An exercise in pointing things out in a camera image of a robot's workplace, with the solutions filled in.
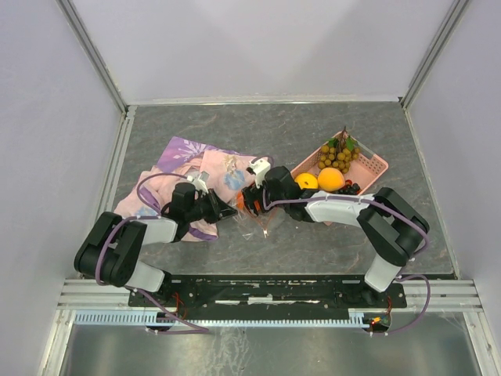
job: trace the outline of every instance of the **white wall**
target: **white wall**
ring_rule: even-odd
[[[463,277],[501,345],[499,0],[472,2],[411,108]]]
[[[36,374],[119,113],[56,2],[0,12],[0,373]]]
[[[452,0],[74,0],[129,104],[395,99]]]

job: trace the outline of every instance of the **orange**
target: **orange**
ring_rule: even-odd
[[[319,173],[318,182],[321,190],[332,192],[344,186],[344,176],[336,168],[324,168]]]
[[[319,182],[316,180],[316,176],[304,172],[299,174],[294,181],[299,184],[302,190],[316,190],[319,188]]]

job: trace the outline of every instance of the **green leaf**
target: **green leaf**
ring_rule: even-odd
[[[355,142],[353,141],[353,138],[352,137],[348,137],[346,139],[346,147],[348,148],[348,150],[350,151],[353,151],[353,149],[355,149]]]

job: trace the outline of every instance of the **pink basket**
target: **pink basket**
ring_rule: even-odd
[[[344,178],[346,180],[351,180],[353,183],[357,183],[361,189],[359,194],[363,194],[386,170],[388,170],[388,163],[367,147],[363,146],[359,141],[357,141],[357,144],[360,148],[359,159],[350,162],[350,171],[344,175]],[[322,155],[322,152],[319,147],[312,155],[292,170],[292,177],[296,179],[296,176],[303,172],[309,172],[310,174],[318,176],[320,173],[318,167],[320,155]]]

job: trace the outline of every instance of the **black mounting plate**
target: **black mounting plate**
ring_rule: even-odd
[[[401,284],[377,294],[363,275],[173,275],[171,291],[186,305],[188,320],[346,320],[348,309],[405,308]],[[175,299],[153,296],[164,306]],[[131,307],[150,307],[140,294],[129,296]]]

